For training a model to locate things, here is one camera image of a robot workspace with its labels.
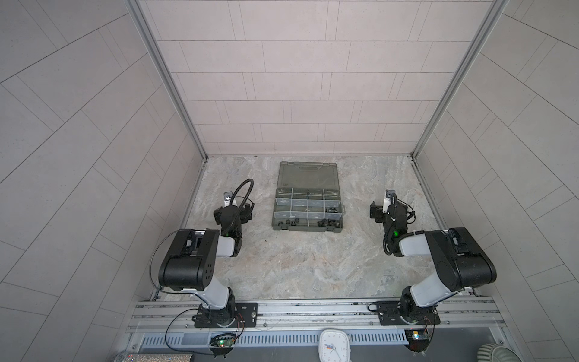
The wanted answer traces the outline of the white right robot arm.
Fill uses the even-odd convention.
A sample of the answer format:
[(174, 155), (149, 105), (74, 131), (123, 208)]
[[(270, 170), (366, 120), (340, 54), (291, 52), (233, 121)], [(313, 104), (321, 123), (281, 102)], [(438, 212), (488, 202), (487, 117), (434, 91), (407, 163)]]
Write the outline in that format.
[(438, 324), (438, 303), (464, 289), (496, 281), (497, 271), (491, 259), (464, 227), (434, 231), (408, 231), (416, 213), (398, 199), (394, 190), (384, 193), (384, 204), (369, 207), (369, 217), (382, 224), (384, 253), (396, 257), (429, 256), (434, 272), (423, 281), (403, 289), (394, 306), (377, 303), (376, 311), (392, 322), (405, 324)]

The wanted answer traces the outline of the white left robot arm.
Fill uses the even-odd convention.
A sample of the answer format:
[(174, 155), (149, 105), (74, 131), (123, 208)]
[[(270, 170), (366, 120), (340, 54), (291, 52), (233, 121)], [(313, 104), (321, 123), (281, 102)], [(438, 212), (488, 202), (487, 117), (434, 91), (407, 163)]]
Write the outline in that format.
[(214, 277), (218, 258), (236, 257), (241, 251), (242, 226), (253, 219), (249, 200), (253, 179), (224, 194), (224, 205), (215, 209), (221, 229), (178, 229), (168, 235), (171, 244), (157, 273), (149, 271), (153, 287), (164, 294), (187, 294), (201, 304), (196, 327), (230, 327), (237, 319), (235, 295)]

